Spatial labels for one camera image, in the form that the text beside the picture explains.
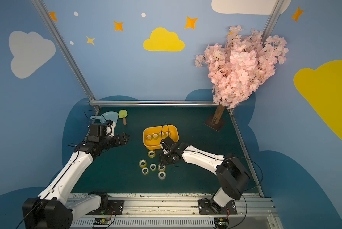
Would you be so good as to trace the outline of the transparent tape roll two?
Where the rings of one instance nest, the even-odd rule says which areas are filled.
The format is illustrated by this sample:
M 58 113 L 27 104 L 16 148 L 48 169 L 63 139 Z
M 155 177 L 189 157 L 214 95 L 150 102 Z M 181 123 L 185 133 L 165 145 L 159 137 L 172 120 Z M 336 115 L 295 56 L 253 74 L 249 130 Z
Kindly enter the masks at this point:
M 152 135 L 152 138 L 153 138 L 153 139 L 158 139 L 158 138 L 159 138 L 159 135 L 158 135 L 157 133 L 154 133 L 154 134 Z

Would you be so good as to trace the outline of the transparent tape roll one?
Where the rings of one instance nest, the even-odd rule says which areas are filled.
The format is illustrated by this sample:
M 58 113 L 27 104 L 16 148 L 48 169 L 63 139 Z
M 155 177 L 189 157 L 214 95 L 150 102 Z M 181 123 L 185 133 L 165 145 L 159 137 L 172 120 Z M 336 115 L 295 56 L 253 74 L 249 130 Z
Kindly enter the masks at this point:
M 152 135 L 147 135 L 146 136 L 146 140 L 147 141 L 152 141 L 153 140 L 153 136 Z

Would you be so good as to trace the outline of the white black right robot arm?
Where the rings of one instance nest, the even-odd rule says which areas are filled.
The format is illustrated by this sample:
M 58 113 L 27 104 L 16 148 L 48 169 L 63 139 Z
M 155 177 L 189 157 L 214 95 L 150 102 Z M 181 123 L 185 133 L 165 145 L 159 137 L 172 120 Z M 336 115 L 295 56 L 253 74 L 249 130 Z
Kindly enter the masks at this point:
M 165 140 L 160 142 L 163 153 L 159 155 L 162 166 L 179 161 L 199 166 L 217 176 L 220 188 L 213 195 L 211 204 L 215 208 L 224 208 L 232 200 L 239 200 L 251 180 L 251 174 L 234 155 L 224 156 L 208 153 L 185 143 Z

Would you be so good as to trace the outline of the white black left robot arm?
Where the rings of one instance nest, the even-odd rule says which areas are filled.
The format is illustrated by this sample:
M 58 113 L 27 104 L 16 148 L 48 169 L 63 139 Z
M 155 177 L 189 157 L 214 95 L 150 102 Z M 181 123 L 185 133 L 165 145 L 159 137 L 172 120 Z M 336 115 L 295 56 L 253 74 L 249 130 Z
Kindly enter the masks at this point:
M 130 135 L 87 137 L 79 143 L 56 178 L 36 198 L 28 198 L 23 206 L 23 223 L 27 229 L 68 229 L 72 222 L 86 214 L 106 209 L 104 194 L 94 193 L 67 203 L 69 195 L 84 171 L 102 152 L 128 144 Z

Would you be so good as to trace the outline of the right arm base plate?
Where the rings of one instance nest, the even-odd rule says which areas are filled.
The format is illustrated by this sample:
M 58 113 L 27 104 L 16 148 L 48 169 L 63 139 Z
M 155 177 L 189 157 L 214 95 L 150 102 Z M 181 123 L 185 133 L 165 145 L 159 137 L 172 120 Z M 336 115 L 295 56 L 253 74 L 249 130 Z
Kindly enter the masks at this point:
M 198 200 L 198 210 L 200 215 L 237 215 L 236 204 L 234 200 L 227 203 L 225 207 L 220 207 L 212 203 L 210 199 L 202 198 Z

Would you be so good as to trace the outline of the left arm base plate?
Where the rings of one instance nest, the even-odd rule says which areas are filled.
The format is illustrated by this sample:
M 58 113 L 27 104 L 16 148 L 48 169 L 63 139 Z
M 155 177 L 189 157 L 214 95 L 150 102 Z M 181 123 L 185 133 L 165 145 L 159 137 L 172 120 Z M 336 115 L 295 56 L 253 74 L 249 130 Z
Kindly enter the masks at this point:
M 104 206 L 100 206 L 97 210 L 93 210 L 87 215 L 121 215 L 124 209 L 124 200 L 122 199 L 110 199 Z

